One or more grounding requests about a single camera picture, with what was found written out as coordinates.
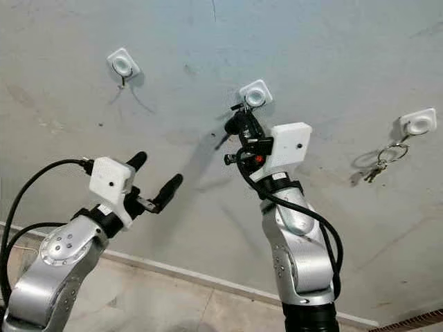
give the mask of metal grate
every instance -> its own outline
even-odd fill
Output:
[[[430,313],[424,313],[423,315],[415,316],[408,320],[403,320],[401,322],[394,323],[385,327],[379,327],[377,329],[369,330],[369,332],[404,332],[440,322],[443,322],[443,308],[432,311]]]

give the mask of keyring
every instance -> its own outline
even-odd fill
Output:
[[[403,149],[404,152],[400,156],[398,156],[396,158],[393,158],[391,160],[387,160],[385,158],[381,159],[381,156],[383,155],[383,153],[385,153],[385,152],[389,151],[389,149],[392,149],[392,148],[395,148],[395,147],[399,147],[399,148]],[[383,150],[381,150],[379,152],[379,154],[377,156],[377,160],[378,160],[379,163],[383,162],[383,164],[385,164],[385,165],[391,164],[391,163],[393,163],[395,161],[398,161],[398,160],[402,159],[408,153],[408,151],[409,151],[409,145],[406,145],[406,144],[403,144],[403,143],[396,143],[396,144],[388,145],[387,147],[385,147]]]

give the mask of robotic arm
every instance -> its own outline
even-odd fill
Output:
[[[51,232],[39,254],[6,301],[3,332],[62,331],[84,278],[96,266],[109,239],[128,229],[144,211],[160,213],[183,177],[177,174],[152,200],[139,196],[134,174],[146,161],[140,152],[127,163],[107,157],[88,160],[92,167],[89,189],[100,204],[81,209],[72,220]]]
[[[337,332],[334,300],[341,288],[341,240],[332,225],[314,212],[300,182],[291,181],[287,173],[305,158],[311,127],[284,124],[266,137],[247,105],[232,110],[236,113],[225,130],[239,136],[242,148],[225,155],[225,163],[236,163],[262,199],[262,227],[272,249],[286,331]],[[335,240],[337,259],[327,230]]]

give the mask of key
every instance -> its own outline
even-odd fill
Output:
[[[388,164],[386,160],[380,160],[374,169],[371,170],[371,172],[364,178],[364,181],[367,181],[369,183],[372,183],[375,176],[379,175],[383,170],[387,168]]]

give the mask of white wall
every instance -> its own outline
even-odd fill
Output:
[[[413,138],[373,184],[352,181],[398,116],[442,107],[442,10],[439,0],[2,0],[1,219],[52,160],[143,149],[146,196],[175,172],[185,182],[111,248],[275,292],[259,201],[222,161],[238,142],[214,151],[236,90],[263,77],[275,103],[260,120],[314,128],[296,176],[345,244],[338,309],[388,322],[438,303],[443,131]],[[118,94],[105,59],[121,46],[144,77]],[[15,223],[66,221],[86,203],[87,178],[72,169],[38,182]]]

